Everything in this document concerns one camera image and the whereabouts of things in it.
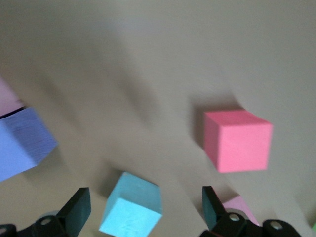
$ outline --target gray surface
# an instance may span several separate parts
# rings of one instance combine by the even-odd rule
[[[202,185],[239,193],[259,222],[304,237],[316,220],[316,1],[1,1],[0,73],[60,146],[0,183],[0,222],[22,228],[89,186],[99,233],[126,170],[161,186],[154,236],[195,237]],[[274,126],[268,171],[219,174],[202,112],[243,107]]]

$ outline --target cube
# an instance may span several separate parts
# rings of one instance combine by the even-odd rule
[[[56,146],[33,108],[0,119],[0,181],[37,166]]]
[[[124,172],[111,192],[99,231],[146,237],[162,217],[159,186]]]
[[[220,173],[268,168],[273,126],[246,110],[205,113],[205,151]]]
[[[0,117],[24,107],[10,86],[0,77]]]
[[[250,208],[248,207],[247,203],[244,201],[242,196],[237,196],[225,203],[223,203],[224,208],[230,212],[229,209],[237,209],[242,211],[243,213],[246,214],[248,219],[255,225],[259,226],[259,222],[255,218],[255,216],[252,214]]]

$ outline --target pink block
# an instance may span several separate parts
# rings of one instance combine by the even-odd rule
[[[205,151],[218,172],[268,168],[273,125],[246,110],[205,113]]]
[[[243,211],[253,224],[259,226],[259,222],[255,218],[255,216],[252,214],[250,208],[248,207],[247,203],[244,201],[242,196],[237,196],[237,197],[223,203],[223,206],[225,209],[232,208],[232,209],[237,209],[237,210]]]
[[[22,108],[24,105],[10,86],[0,77],[0,117]]]

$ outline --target metal bolt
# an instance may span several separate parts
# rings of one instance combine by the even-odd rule
[[[230,215],[229,215],[229,218],[230,218],[232,221],[239,221],[239,220],[240,220],[239,216],[237,216],[236,214],[230,214]]]
[[[6,228],[5,227],[0,228],[0,235],[3,234],[4,232],[6,232]]]
[[[49,222],[50,222],[50,219],[49,219],[49,218],[45,218],[44,220],[42,220],[42,221],[40,222],[40,224],[41,224],[42,226],[44,226],[44,225],[47,225]]]
[[[270,225],[276,230],[282,230],[283,226],[277,221],[271,221]]]

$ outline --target light blue cube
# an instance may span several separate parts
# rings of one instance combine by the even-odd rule
[[[99,231],[147,237],[161,217],[160,187],[124,172],[108,198]]]
[[[37,166],[56,146],[33,108],[0,119],[0,182]]]

